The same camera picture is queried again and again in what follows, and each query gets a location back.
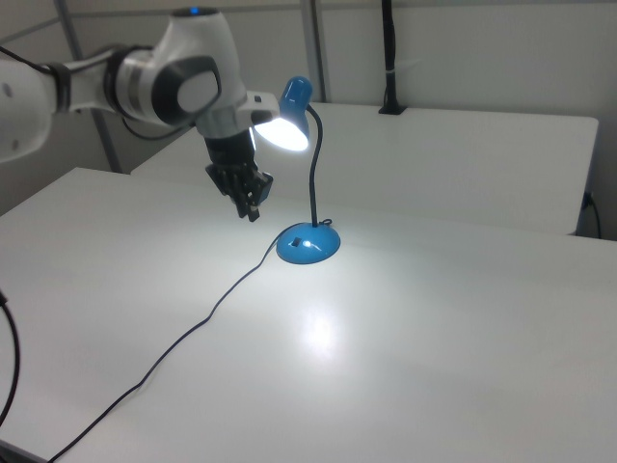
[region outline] white desk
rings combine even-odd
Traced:
[[[0,439],[62,448],[304,206],[250,224],[193,185],[76,170],[0,218],[23,342]],[[322,212],[334,257],[268,258],[63,462],[614,461],[615,243]]]
[[[556,234],[577,228],[596,120],[430,109],[383,116],[372,106],[314,107],[325,129],[319,203]],[[294,155],[256,141],[259,167],[275,178],[272,196],[304,201],[312,150]],[[203,138],[193,130],[133,175],[210,187],[208,164]]]

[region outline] power cord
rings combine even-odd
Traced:
[[[581,209],[585,210],[587,207],[591,205],[591,208],[594,209],[594,215],[596,217],[596,230],[598,232],[598,239],[602,239],[602,227],[600,225],[600,212],[598,211],[598,206],[594,200],[594,194],[591,191],[585,191],[585,194],[582,197],[582,206]]]
[[[9,391],[9,397],[4,404],[2,413],[0,413],[0,426],[2,426],[2,423],[4,423],[7,415],[9,415],[9,410],[11,410],[11,405],[13,405],[13,399],[15,397],[15,392],[17,391],[17,381],[19,380],[19,366],[21,364],[21,354],[19,352],[19,335],[17,334],[17,327],[15,326],[15,322],[13,320],[13,316],[11,315],[11,311],[9,310],[9,306],[7,306],[7,302],[8,299],[5,297],[4,294],[2,294],[2,291],[0,291],[0,307],[2,307],[2,312],[9,321],[9,326],[11,327],[11,335],[13,336],[14,348],[13,381],[11,382],[11,390]]]
[[[150,377],[150,375],[154,372],[154,370],[158,367],[158,365],[165,359],[165,357],[168,356],[168,354],[170,352],[172,352],[172,350],[175,349],[175,347],[180,344],[186,337],[188,337],[191,333],[193,333],[194,331],[196,331],[197,329],[201,328],[203,325],[205,325],[208,321],[210,321],[210,318],[212,318],[212,315],[214,315],[214,313],[216,312],[216,310],[218,309],[218,307],[221,305],[221,303],[231,294],[231,292],[236,289],[236,287],[238,285],[240,285],[244,280],[246,280],[250,275],[252,275],[254,272],[256,272],[256,270],[261,267],[261,265],[263,264],[263,262],[266,260],[266,258],[268,257],[268,255],[270,254],[270,252],[273,250],[273,248],[275,247],[277,241],[279,240],[279,238],[282,236],[283,233],[285,233],[286,231],[288,231],[289,229],[291,229],[291,227],[287,227],[285,230],[281,231],[276,238],[274,238],[274,240],[272,241],[272,243],[270,243],[270,246],[268,246],[268,249],[266,250],[265,254],[263,255],[263,258],[261,258],[261,261],[259,262],[258,265],[256,265],[255,267],[253,267],[251,270],[249,270],[247,273],[245,273],[242,277],[240,277],[239,280],[237,280],[227,291],[225,294],[223,294],[223,296],[217,301],[217,303],[214,305],[214,307],[212,308],[212,311],[210,311],[210,314],[202,321],[200,321],[199,323],[197,323],[195,326],[193,326],[191,329],[189,329],[186,333],[184,333],[182,336],[180,336],[164,353],[163,355],[161,355],[156,362],[154,362],[154,364],[152,365],[152,367],[150,367],[150,369],[148,370],[148,372],[146,373],[146,375],[141,379],[141,381],[139,383],[137,383],[135,386],[131,387],[130,389],[128,389],[124,394],[122,394],[120,397],[118,397],[109,407],[107,407],[107,409],[101,413],[86,429],[84,429],[81,434],[79,434],[75,439],[73,439],[72,442],[70,442],[70,444],[68,444],[66,447],[64,447],[62,450],[60,450],[58,453],[56,453],[53,457],[51,457],[51,459],[48,461],[48,463],[53,463],[54,461],[58,460],[58,458],[60,458],[62,455],[64,455],[65,453],[67,453],[70,449],[72,449],[79,441],[82,440],[82,438],[84,438],[84,436],[86,436],[86,434],[88,434],[97,424],[99,424],[114,408],[116,408],[116,406],[121,403],[127,396],[129,396],[130,394],[132,394],[133,392],[137,391],[138,389],[140,389],[148,380],[148,378]]]
[[[25,58],[21,58],[19,55],[14,54],[11,50],[7,50],[4,46],[0,46],[0,52],[4,53],[7,56],[10,56],[11,58],[13,58],[14,60],[18,61],[19,63],[23,63],[24,65],[28,65],[30,68],[37,70],[38,72],[42,73],[42,74],[49,74],[49,75],[53,75],[53,72],[41,65],[37,65],[35,63],[33,63],[32,61],[28,61]]]

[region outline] black cable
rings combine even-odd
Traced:
[[[0,52],[4,53],[7,56],[10,56],[14,60],[19,63],[23,63],[24,65],[28,65],[30,68],[37,70],[40,73],[53,75],[52,71],[43,66],[37,65],[31,61],[26,60],[25,58],[21,58],[19,55],[14,54],[11,50],[7,50],[4,46],[0,46]]]
[[[11,390],[9,391],[9,397],[7,398],[6,403],[4,404],[4,408],[2,409],[2,413],[0,413],[0,426],[6,419],[7,415],[9,415],[9,410],[11,410],[11,405],[13,404],[13,399],[15,397],[15,392],[17,391],[17,381],[19,380],[19,365],[21,363],[21,355],[19,352],[19,336],[17,335],[17,327],[15,326],[15,322],[13,320],[13,316],[11,315],[11,311],[9,310],[9,306],[7,306],[7,298],[0,291],[0,306],[2,307],[2,312],[7,317],[9,321],[9,326],[11,327],[11,335],[13,336],[13,348],[14,348],[14,367],[13,367],[13,381],[11,383]]]
[[[594,209],[594,214],[596,216],[596,227],[598,228],[598,239],[602,239],[602,228],[600,227],[600,213],[598,212],[598,207],[596,206],[596,202],[594,201],[593,196],[589,196],[589,205],[591,205]]]
[[[165,140],[166,138],[172,137],[174,135],[176,135],[176,133],[181,132],[182,130],[184,130],[186,127],[182,126],[182,127],[178,127],[174,130],[172,130],[169,133],[165,133],[163,135],[157,135],[155,137],[148,137],[147,135],[142,135],[139,132],[136,132],[134,128],[132,128],[128,122],[126,121],[126,118],[122,118],[122,123],[124,124],[124,127],[126,127],[126,130],[128,130],[130,132],[131,135],[141,139],[141,140],[148,140],[149,142],[154,142],[157,140]]]
[[[319,151],[321,151],[321,142],[324,138],[324,125],[321,123],[321,118],[312,108],[307,106],[307,111],[313,116],[317,123],[317,145],[315,146],[315,153],[312,156],[312,162],[310,164],[310,174],[308,175],[308,193],[310,195],[310,220],[314,227],[317,227],[317,200],[315,199],[315,168],[317,167],[317,159],[319,158]]]
[[[84,436],[86,436],[86,434],[88,434],[97,424],[99,424],[101,422],[101,420],[103,420],[114,408],[116,408],[116,406],[122,402],[128,395],[130,395],[131,393],[137,391],[138,389],[140,389],[144,383],[146,383],[146,381],[148,380],[148,378],[150,377],[150,375],[154,372],[154,370],[158,367],[158,365],[165,359],[165,357],[167,357],[167,355],[172,352],[172,350],[174,350],[174,348],[180,344],[187,336],[189,336],[191,333],[193,333],[195,330],[201,328],[204,324],[206,324],[210,318],[212,318],[212,315],[214,315],[214,313],[216,312],[216,310],[218,309],[218,307],[221,305],[221,303],[229,296],[229,294],[238,286],[240,285],[244,280],[246,280],[251,274],[253,274],[262,264],[263,262],[266,260],[266,258],[268,257],[268,255],[270,254],[270,252],[272,251],[272,249],[274,248],[275,244],[277,243],[277,241],[279,240],[279,238],[282,236],[283,233],[285,233],[286,231],[288,231],[289,229],[291,229],[291,227],[287,227],[285,230],[281,231],[276,238],[274,238],[274,240],[272,241],[272,243],[270,243],[270,246],[268,246],[268,249],[266,250],[265,254],[263,255],[263,258],[261,258],[261,261],[259,262],[258,265],[256,265],[255,267],[253,267],[251,270],[249,270],[247,273],[245,273],[238,281],[236,281],[228,290],[225,294],[223,294],[223,296],[217,301],[217,303],[214,305],[214,307],[212,308],[212,311],[210,311],[210,314],[202,321],[200,321],[198,324],[196,324],[195,326],[193,326],[191,329],[189,329],[186,333],[184,333],[182,336],[180,336],[164,353],[163,355],[161,355],[156,362],[154,362],[154,364],[152,365],[152,367],[150,367],[150,369],[148,370],[148,373],[146,373],[146,375],[142,378],[142,380],[137,383],[135,386],[133,386],[132,388],[130,388],[128,391],[126,391],[124,394],[122,394],[120,397],[118,397],[114,403],[112,403],[109,407],[107,407],[107,409],[101,413],[98,418],[96,418],[96,420],[94,420],[86,429],[84,429],[84,431],[82,431],[81,434],[79,434],[75,439],[73,439],[72,442],[70,442],[70,444],[68,444],[66,447],[64,447],[62,450],[60,450],[58,453],[56,453],[54,456],[51,457],[51,459],[48,461],[48,463],[53,463],[54,461],[56,461],[58,458],[60,458],[62,455],[64,455],[67,451],[69,451],[70,449],[72,449],[79,441],[82,440],[82,438]]]

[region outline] lamp light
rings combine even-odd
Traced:
[[[312,85],[306,77],[293,77],[282,93],[279,106],[281,116],[270,122],[257,125],[255,130],[266,140],[287,150],[305,150],[309,147],[309,122],[306,112],[317,124],[317,143],[310,164],[308,192],[310,196],[310,223],[299,224],[281,235],[277,253],[281,259],[299,264],[317,263],[332,256],[340,247],[340,237],[331,227],[332,220],[317,220],[315,199],[315,168],[323,141],[323,123],[310,106]]]

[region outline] gooseneck lamp arm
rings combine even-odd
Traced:
[[[315,168],[317,167],[317,160],[319,159],[319,151],[321,151],[321,142],[324,138],[324,125],[321,123],[321,118],[312,106],[307,106],[307,111],[313,116],[317,123],[317,144],[315,145],[315,153],[312,156],[312,163],[310,164],[310,174],[308,175],[308,193],[310,195],[310,219],[312,225],[317,227],[317,200],[315,198]]]

